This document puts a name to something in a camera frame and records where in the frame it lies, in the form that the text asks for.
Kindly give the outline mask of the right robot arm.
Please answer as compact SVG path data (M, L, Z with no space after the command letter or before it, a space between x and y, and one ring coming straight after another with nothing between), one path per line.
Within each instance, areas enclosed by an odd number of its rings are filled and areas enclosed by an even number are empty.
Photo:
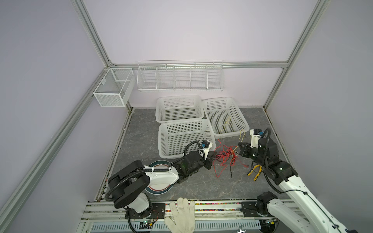
M272 215L295 233L354 233L317 200L306 187L296 170L279 158L277 144L268 137L261 137L256 143L240 142L240 155L252 159L262 167L267 183L278 194L287 194L305 216L302 218L290 210L272 192L265 192L257 198L259 214Z

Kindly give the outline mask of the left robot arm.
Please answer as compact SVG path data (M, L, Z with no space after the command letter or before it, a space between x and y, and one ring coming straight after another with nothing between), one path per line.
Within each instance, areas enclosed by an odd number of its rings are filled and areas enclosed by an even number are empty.
M200 168L211 169L216 155L215 151L207 149L191 151L167 167L150 167L140 160L134 161L108 179L105 200L113 202L116 209L128 207L139 215L148 214L152 203L144 193L146 188L182 183Z

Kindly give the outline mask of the white gloved hand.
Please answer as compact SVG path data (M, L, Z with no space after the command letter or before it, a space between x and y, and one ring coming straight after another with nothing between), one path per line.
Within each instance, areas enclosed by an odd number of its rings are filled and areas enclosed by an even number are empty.
M170 203L173 220L166 217L164 222L172 233L193 233L195 231L195 201L178 198Z

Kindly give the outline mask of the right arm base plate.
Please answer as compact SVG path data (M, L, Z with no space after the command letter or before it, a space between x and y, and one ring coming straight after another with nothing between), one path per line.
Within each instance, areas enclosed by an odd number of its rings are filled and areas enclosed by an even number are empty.
M268 217L274 218L275 216L271 215L269 212L269 207L267 202L242 202L241 211L244 217Z

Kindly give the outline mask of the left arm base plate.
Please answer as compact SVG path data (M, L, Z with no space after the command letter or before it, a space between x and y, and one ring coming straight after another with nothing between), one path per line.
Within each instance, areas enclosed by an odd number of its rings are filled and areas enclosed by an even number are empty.
M137 213L134 209L127 211L125 219L164 219L166 213L165 203L153 203L142 213Z

